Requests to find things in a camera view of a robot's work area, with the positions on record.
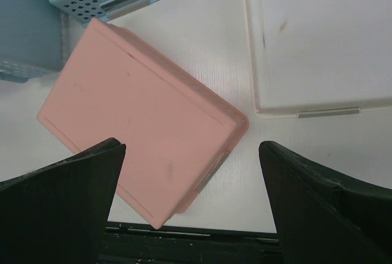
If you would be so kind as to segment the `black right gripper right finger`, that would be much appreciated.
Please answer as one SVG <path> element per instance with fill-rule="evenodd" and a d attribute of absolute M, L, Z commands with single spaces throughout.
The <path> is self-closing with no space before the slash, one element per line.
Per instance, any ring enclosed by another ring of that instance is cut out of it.
<path fill-rule="evenodd" d="M 285 263 L 390 263 L 391 190 L 274 142 L 259 148 Z"/>

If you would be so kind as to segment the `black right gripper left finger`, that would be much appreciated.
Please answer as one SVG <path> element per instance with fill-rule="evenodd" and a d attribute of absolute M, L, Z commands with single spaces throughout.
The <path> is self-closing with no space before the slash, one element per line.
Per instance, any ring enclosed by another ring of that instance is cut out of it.
<path fill-rule="evenodd" d="M 1 182 L 1 263 L 95 263 L 125 155 L 109 138 Z"/>

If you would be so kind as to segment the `pink plastic basket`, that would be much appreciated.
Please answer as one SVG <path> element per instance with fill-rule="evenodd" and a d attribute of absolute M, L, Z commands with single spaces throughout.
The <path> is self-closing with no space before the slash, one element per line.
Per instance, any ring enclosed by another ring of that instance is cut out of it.
<path fill-rule="evenodd" d="M 117 194 L 154 228 L 183 213 L 249 128 L 247 116 L 128 29 L 88 24 L 37 115 L 79 153 L 126 145 Z"/>

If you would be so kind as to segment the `white perforated plastic basket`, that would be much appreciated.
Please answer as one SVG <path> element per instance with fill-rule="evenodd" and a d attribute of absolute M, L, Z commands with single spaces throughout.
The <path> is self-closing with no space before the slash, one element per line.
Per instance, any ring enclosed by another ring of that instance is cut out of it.
<path fill-rule="evenodd" d="M 261 118 L 391 108 L 391 0 L 245 0 Z"/>

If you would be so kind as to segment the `blue bottom plastic basket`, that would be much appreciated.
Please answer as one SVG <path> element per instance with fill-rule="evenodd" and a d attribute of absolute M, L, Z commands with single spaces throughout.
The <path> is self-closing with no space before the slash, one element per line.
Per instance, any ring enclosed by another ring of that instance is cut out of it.
<path fill-rule="evenodd" d="M 26 83 L 67 59 L 64 15 L 49 0 L 1 0 L 1 79 Z"/>

